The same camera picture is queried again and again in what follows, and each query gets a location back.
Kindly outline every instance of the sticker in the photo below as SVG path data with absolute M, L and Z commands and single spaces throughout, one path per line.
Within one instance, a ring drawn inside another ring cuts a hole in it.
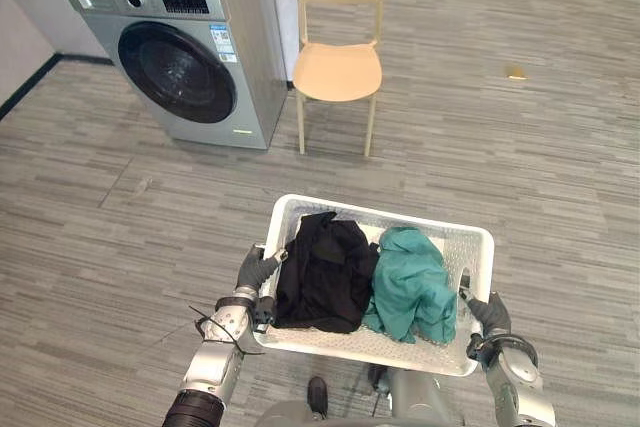
M 229 52 L 219 52 L 218 56 L 220 57 L 220 60 L 223 62 L 238 62 L 238 58 L 236 57 L 236 54 L 231 54 Z
M 231 44 L 231 36 L 227 31 L 226 25 L 210 25 L 211 28 L 211 37 L 213 37 L 213 42 L 216 44 L 216 49 L 221 54 L 235 54 L 235 50 L 233 50 L 233 45 Z

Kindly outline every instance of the black baseboard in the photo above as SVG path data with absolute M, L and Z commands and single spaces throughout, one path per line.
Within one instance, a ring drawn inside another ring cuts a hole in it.
M 16 90 L 11 97 L 9 97 L 0 106 L 0 120 L 11 112 L 11 109 L 13 109 L 18 102 L 20 102 L 24 96 L 27 95 L 45 75 L 47 75 L 47 72 L 53 69 L 53 67 L 61 60 L 75 60 L 80 62 L 89 62 L 91 64 L 113 65 L 111 59 L 106 59 L 104 57 L 76 54 L 53 54 L 38 70 L 35 71 L 31 77 L 18 87 L 18 90 Z
M 53 67 L 62 59 L 61 54 L 53 54 L 49 57 L 42 66 L 35 71 L 35 73 L 29 77 L 20 87 L 16 90 L 11 97 L 9 97 L 1 106 L 0 106 L 0 120 L 11 112 L 18 102 L 20 102 L 25 95 L 29 93 L 31 89 L 33 89 L 40 79 L 42 79 L 47 72 L 49 72 Z
M 90 64 L 113 65 L 113 61 L 111 59 L 106 57 L 95 57 L 93 55 L 62 54 L 61 60 L 76 60 L 79 62 L 88 62 Z

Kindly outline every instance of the black clothing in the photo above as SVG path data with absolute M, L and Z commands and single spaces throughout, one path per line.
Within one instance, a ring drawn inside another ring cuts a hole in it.
M 276 327 L 316 327 L 353 332 L 371 297 L 378 246 L 368 245 L 352 220 L 335 220 L 335 212 L 306 215 L 286 245 L 276 291 Z

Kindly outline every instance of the wooden chair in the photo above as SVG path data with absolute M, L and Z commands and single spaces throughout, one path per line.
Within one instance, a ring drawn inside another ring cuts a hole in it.
M 304 154 L 304 101 L 306 97 L 327 102 L 349 102 L 370 96 L 364 155 L 369 156 L 376 93 L 382 83 L 382 68 L 376 52 L 382 28 L 383 0 L 298 0 L 301 50 L 293 72 L 298 111 L 300 153 Z M 307 36 L 308 2 L 325 4 L 375 4 L 373 40 L 367 44 L 327 45 L 310 42 Z

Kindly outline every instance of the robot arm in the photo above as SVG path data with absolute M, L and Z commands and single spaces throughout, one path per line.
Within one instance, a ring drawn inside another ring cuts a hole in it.
M 484 339 L 472 335 L 467 354 L 486 373 L 499 427 L 555 427 L 553 406 L 542 392 L 538 355 L 524 338 L 511 334 L 511 319 L 500 296 L 492 293 L 484 303 L 468 292 L 461 295 L 484 328 Z
M 203 337 L 163 427 L 218 427 L 231 399 L 245 355 L 257 354 L 253 317 L 262 283 L 286 258 L 283 249 L 269 259 L 254 246 L 240 268 L 231 297 L 218 300 L 212 317 L 196 327 Z

